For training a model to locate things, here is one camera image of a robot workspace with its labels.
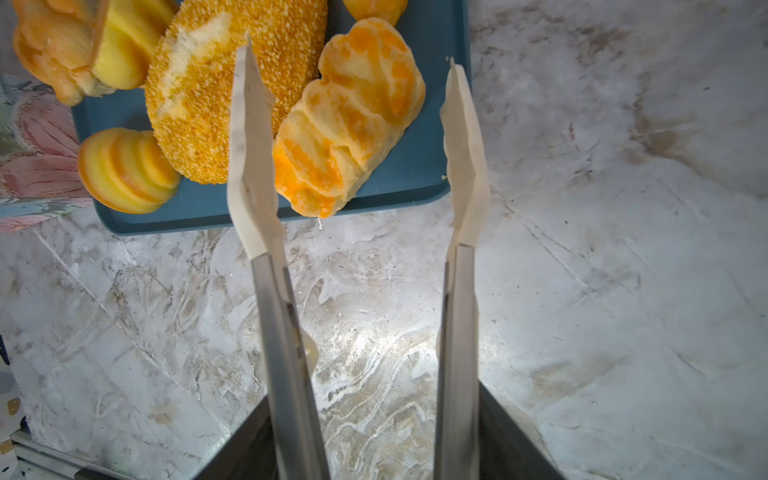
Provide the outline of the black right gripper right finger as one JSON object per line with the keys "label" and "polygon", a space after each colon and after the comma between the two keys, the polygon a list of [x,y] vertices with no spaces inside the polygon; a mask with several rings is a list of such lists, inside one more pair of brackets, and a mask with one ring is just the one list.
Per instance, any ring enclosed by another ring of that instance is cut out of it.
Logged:
{"label": "black right gripper right finger", "polygon": [[481,479],[564,479],[482,383],[479,442]]}

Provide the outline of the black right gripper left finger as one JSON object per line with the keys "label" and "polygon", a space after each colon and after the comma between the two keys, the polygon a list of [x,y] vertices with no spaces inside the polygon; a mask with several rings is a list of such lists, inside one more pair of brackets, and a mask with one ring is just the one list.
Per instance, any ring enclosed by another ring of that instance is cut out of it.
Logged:
{"label": "black right gripper left finger", "polygon": [[195,476],[197,480],[276,478],[276,445],[265,397]]}

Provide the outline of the metal tongs with white tips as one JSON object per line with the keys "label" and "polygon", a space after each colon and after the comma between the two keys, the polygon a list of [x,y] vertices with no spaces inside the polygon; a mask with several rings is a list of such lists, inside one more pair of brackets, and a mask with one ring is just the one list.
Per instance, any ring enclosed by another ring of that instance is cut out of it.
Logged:
{"label": "metal tongs with white tips", "polygon": [[[227,205],[253,272],[277,466],[284,479],[326,479],[329,466],[277,216],[272,106],[251,47],[240,47],[231,95]],[[440,119],[454,232],[444,279],[434,475],[475,479],[480,403],[474,259],[490,191],[472,93],[459,64],[449,69]]]}

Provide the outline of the floral paper bag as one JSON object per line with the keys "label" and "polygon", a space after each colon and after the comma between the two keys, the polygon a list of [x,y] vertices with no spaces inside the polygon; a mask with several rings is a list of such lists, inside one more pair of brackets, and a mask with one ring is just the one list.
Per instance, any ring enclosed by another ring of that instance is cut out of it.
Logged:
{"label": "floral paper bag", "polygon": [[1,76],[1,231],[92,204],[78,173],[73,117],[47,85]]}

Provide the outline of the braided twisted bread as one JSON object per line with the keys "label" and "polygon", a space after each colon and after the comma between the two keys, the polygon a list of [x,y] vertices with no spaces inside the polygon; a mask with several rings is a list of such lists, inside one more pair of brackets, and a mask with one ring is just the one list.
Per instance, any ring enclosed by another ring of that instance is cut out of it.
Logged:
{"label": "braided twisted bread", "polygon": [[341,210],[419,115],[426,85],[400,33],[379,18],[335,35],[282,121],[272,155],[275,186],[305,217]]}

